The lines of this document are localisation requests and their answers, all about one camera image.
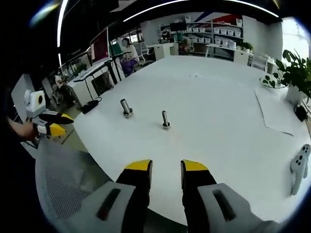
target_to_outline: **metal bolt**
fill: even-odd
[[[164,121],[163,128],[166,130],[170,127],[170,123],[167,120],[167,115],[165,111],[162,111],[162,116],[163,116],[163,121]]]
[[[123,108],[123,110],[124,110],[123,115],[124,115],[126,118],[130,118],[130,117],[133,115],[133,109],[131,109],[131,108],[128,106],[128,104],[127,104],[127,102],[126,102],[125,99],[122,99],[122,100],[120,101],[120,103],[121,103],[122,108]]]

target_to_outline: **potted plant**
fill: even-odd
[[[277,59],[276,65],[282,77],[278,73],[273,73],[273,76],[278,83],[288,86],[285,99],[297,106],[304,98],[311,97],[311,60],[300,58],[298,53],[295,55],[288,50],[284,50],[283,58],[290,63],[290,66],[285,66]],[[268,75],[265,76],[262,83],[269,84],[273,88],[276,86],[276,82],[272,81]]]
[[[237,43],[237,46],[240,47],[240,50],[245,51],[245,52],[250,52],[251,50],[253,50],[253,45],[249,42],[239,41]]]

